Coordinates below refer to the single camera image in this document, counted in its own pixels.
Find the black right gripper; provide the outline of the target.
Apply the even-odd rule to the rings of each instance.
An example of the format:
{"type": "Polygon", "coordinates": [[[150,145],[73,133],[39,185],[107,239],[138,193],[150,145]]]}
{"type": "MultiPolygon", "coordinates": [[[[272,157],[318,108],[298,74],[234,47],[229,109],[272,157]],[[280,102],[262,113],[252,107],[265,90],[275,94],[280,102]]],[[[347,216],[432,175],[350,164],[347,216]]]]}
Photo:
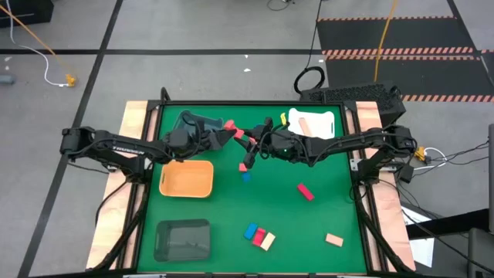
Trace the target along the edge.
{"type": "Polygon", "coordinates": [[[251,141],[234,137],[246,151],[243,164],[247,168],[254,166],[257,156],[261,159],[278,158],[290,163],[309,164],[308,150],[302,137],[281,124],[275,126],[271,117],[267,117],[264,124],[258,124],[253,129],[244,129],[244,132],[248,137],[257,140],[257,144],[253,144],[251,141]]]}

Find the black box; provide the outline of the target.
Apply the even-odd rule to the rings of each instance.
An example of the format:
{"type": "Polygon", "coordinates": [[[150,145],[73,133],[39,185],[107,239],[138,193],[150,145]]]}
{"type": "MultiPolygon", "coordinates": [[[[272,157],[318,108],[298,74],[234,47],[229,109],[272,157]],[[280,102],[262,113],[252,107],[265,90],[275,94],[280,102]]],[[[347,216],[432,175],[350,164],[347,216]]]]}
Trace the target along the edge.
{"type": "Polygon", "coordinates": [[[52,0],[0,0],[0,5],[25,25],[50,22],[54,9],[52,0]]]}

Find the dark grey translucent bin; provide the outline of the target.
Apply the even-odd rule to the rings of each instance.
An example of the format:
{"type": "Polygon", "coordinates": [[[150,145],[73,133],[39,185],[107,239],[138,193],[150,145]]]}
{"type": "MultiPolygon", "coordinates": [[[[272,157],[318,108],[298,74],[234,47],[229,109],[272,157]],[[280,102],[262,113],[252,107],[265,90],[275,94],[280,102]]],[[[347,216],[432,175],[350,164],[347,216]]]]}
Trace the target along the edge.
{"type": "Polygon", "coordinates": [[[211,226],[207,219],[165,220],[157,224],[154,259],[158,262],[207,259],[211,226]]]}

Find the green table mat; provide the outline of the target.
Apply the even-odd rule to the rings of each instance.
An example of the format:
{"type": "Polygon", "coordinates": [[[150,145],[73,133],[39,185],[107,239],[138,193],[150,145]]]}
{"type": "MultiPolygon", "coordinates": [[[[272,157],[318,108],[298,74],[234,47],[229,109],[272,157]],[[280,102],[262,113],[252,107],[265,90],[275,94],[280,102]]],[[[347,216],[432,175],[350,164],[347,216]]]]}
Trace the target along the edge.
{"type": "Polygon", "coordinates": [[[363,273],[364,249],[357,213],[350,200],[349,158],[335,154],[309,167],[257,158],[244,182],[239,164],[245,150],[229,141],[220,151],[202,155],[214,167],[207,198],[169,198],[159,191],[161,169],[155,168],[137,268],[141,272],[210,273],[363,273]],[[314,195],[307,201],[303,183],[314,195]],[[164,220],[207,219],[211,254],[196,261],[154,259],[157,224],[164,220]],[[268,251],[243,234],[254,222],[276,236],[268,251]],[[343,238],[338,247],[325,241],[343,238]]]}

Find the black hazard-striped floor mat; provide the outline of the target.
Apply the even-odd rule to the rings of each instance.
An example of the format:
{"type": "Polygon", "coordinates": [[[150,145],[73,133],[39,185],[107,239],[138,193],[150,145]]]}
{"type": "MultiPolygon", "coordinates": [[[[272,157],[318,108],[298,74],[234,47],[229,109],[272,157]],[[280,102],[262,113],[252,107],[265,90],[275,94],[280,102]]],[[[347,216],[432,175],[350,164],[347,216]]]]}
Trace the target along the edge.
{"type": "Polygon", "coordinates": [[[404,101],[494,103],[494,50],[452,16],[321,18],[330,86],[390,81],[404,101]]]}

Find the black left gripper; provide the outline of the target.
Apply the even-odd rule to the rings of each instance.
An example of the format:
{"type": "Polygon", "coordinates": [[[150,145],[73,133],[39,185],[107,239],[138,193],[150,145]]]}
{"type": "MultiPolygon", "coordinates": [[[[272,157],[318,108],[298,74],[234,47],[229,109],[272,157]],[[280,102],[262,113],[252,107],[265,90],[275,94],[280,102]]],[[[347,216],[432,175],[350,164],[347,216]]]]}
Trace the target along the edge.
{"type": "Polygon", "coordinates": [[[189,134],[185,129],[176,129],[164,136],[164,144],[173,158],[189,159],[204,151],[221,150],[236,133],[236,129],[221,129],[189,134]]]}

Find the black power adapter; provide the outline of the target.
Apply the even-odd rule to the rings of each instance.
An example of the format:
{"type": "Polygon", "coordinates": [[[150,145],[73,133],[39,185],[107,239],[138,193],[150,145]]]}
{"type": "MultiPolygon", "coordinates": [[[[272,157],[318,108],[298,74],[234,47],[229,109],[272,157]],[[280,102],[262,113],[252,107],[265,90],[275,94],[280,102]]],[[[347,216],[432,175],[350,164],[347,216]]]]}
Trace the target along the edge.
{"type": "Polygon", "coordinates": [[[412,180],[413,174],[414,174],[414,168],[409,164],[404,164],[398,173],[398,178],[400,181],[409,184],[412,180]]]}

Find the blue-grey plastic bin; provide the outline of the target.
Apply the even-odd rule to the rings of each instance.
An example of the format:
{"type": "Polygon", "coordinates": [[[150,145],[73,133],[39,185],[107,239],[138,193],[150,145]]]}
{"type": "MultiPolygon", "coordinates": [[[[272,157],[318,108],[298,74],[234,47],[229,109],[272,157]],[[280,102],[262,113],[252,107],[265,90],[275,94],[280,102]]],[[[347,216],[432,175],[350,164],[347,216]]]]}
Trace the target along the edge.
{"type": "Polygon", "coordinates": [[[204,124],[205,131],[221,130],[223,126],[223,119],[221,118],[213,119],[199,114],[193,114],[190,110],[183,110],[179,113],[173,129],[184,129],[189,134],[193,134],[197,122],[204,124]]]}

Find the white paper sheet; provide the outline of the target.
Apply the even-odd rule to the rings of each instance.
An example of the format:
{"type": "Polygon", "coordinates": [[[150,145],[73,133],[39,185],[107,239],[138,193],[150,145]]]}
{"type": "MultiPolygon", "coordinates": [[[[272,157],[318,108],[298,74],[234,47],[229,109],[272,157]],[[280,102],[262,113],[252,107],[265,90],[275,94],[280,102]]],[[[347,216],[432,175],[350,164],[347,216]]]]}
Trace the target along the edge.
{"type": "MultiPolygon", "coordinates": [[[[404,206],[402,206],[401,208],[404,216],[404,222],[406,225],[412,225],[415,224],[416,222],[420,223],[430,220],[430,218],[428,218],[427,216],[414,212],[409,208],[405,208],[404,206]]],[[[411,251],[414,261],[426,267],[432,268],[435,239],[410,238],[410,244],[411,244],[411,251]]]]}

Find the black floor beam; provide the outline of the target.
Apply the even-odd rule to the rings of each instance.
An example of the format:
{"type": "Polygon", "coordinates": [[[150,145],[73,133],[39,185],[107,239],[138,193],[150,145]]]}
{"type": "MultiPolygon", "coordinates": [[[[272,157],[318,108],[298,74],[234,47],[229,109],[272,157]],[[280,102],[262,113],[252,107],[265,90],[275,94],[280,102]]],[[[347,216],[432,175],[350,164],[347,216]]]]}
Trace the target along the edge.
{"type": "Polygon", "coordinates": [[[406,229],[409,239],[459,234],[469,232],[471,229],[494,232],[494,213],[484,208],[461,215],[406,225],[406,229]]]}

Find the yellow plastic bin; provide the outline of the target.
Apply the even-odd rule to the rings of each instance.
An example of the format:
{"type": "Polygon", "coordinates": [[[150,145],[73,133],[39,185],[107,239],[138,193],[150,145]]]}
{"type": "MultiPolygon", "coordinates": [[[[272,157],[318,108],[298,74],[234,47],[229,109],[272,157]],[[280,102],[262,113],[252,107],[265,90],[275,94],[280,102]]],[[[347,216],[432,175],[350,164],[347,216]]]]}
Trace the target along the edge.
{"type": "Polygon", "coordinates": [[[213,187],[214,167],[210,161],[171,161],[161,170],[159,191],[175,198],[207,198],[213,187]]]}

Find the black aluminium table frame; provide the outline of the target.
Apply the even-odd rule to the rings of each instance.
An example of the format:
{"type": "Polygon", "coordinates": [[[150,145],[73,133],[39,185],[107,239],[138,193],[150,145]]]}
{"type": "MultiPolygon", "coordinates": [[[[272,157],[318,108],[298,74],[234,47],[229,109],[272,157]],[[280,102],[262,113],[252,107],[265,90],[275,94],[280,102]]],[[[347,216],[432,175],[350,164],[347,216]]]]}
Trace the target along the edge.
{"type": "MultiPolygon", "coordinates": [[[[142,130],[144,128],[144,121],[146,117],[146,109],[148,103],[152,101],[135,100],[124,101],[116,105],[119,108],[117,112],[110,112],[110,108],[114,108],[113,104],[110,107],[104,107],[105,118],[96,118],[92,120],[85,120],[83,125],[94,127],[95,129],[103,129],[108,131],[118,131],[124,136],[129,137],[141,137],[142,130]]],[[[175,103],[181,103],[179,105],[168,105],[164,108],[164,112],[161,116],[157,116],[157,110],[154,110],[153,116],[150,119],[150,127],[148,128],[148,135],[150,139],[159,135],[163,135],[165,131],[171,129],[178,117],[178,113],[182,110],[189,109],[192,112],[207,117],[223,118],[223,120],[233,119],[235,123],[244,128],[251,128],[257,124],[261,124],[265,117],[279,118],[282,112],[287,112],[290,108],[295,107],[303,111],[310,112],[326,112],[331,111],[335,114],[337,122],[337,134],[347,133],[347,125],[354,125],[350,120],[350,111],[347,111],[347,116],[341,116],[341,109],[337,105],[305,105],[298,104],[296,101],[254,101],[254,100],[225,100],[225,101],[186,101],[176,100],[175,103]]],[[[389,181],[391,185],[394,185],[393,177],[389,173],[383,173],[381,179],[389,181]]],[[[374,185],[372,188],[371,197],[375,199],[373,201],[377,207],[377,212],[372,212],[379,218],[379,226],[382,231],[383,237],[387,240],[390,247],[394,252],[400,256],[402,262],[410,269],[415,269],[414,260],[411,254],[411,247],[408,241],[408,234],[404,225],[403,216],[401,214],[401,205],[399,203],[398,194],[390,184],[381,182],[374,185]]],[[[100,220],[97,224],[96,231],[93,237],[93,243],[90,249],[90,254],[87,260],[86,268],[94,267],[100,263],[104,256],[110,251],[111,247],[117,241],[123,230],[123,224],[127,212],[128,200],[130,197],[131,189],[130,185],[125,185],[124,189],[121,189],[114,197],[112,197],[107,205],[102,209],[100,220]]],[[[358,225],[360,229],[360,236],[362,239],[362,246],[364,249],[364,258],[366,269],[363,273],[371,268],[378,271],[380,268],[387,268],[391,272],[396,270],[391,265],[389,259],[381,258],[383,255],[377,251],[377,243],[374,237],[370,234],[368,229],[363,229],[363,223],[358,219],[358,225]]],[[[137,266],[140,255],[141,240],[144,231],[144,224],[139,225],[135,230],[127,245],[127,250],[123,255],[123,268],[131,268],[137,266]]],[[[141,272],[139,273],[165,273],[165,272],[141,272]]],[[[166,272],[166,273],[209,273],[209,272],[166,272]]]]}

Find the grey cabinet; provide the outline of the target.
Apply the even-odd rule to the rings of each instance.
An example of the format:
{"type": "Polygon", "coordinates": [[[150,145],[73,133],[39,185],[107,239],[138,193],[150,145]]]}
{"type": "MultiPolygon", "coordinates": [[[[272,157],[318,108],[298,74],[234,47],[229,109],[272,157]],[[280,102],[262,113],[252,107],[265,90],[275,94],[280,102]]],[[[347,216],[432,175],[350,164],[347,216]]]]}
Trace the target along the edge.
{"type": "Polygon", "coordinates": [[[494,234],[481,229],[471,229],[468,257],[489,268],[484,270],[474,263],[469,263],[468,278],[494,278],[494,234]]]}

